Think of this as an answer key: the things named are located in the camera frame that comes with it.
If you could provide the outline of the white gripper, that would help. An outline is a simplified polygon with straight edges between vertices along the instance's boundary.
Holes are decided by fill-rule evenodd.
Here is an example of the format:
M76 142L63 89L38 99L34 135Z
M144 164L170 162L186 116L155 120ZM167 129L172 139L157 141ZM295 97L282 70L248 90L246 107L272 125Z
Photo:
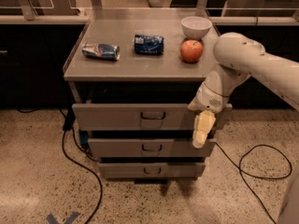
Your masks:
M192 145L195 148L201 148L205 144L207 135L216 121L214 113L223 110L235 88L248 78L248 74L219 64L208 73L195 98L188 104L191 111L203 111L194 119Z

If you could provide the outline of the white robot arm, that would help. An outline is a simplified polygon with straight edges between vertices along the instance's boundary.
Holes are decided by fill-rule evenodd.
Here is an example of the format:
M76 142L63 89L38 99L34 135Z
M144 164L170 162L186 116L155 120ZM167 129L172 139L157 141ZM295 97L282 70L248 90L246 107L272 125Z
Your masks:
M218 64L210 70L195 97L188 105L190 110L199 112L199 115L195 117L193 125L192 144L194 147L200 148L204 145L207 135L216 122L216 114L222 112L226 107L234 89L244 83L249 77L254 77L284 102L295 110L299 110L299 70L297 62L267 53L261 43L239 33L220 35L213 47L213 55ZM260 202L263 210L274 224L299 223L298 164L293 173L290 160L280 150L268 145L253 147L236 164L218 144L217 146L238 169L244 183ZM256 147L270 147L275 149L288 162L290 167L289 172L281 177L268 177L252 175L242 170L242 161ZM265 180L278 180L291 177L284 194L277 221L271 217L262 200L250 187L243 174Z

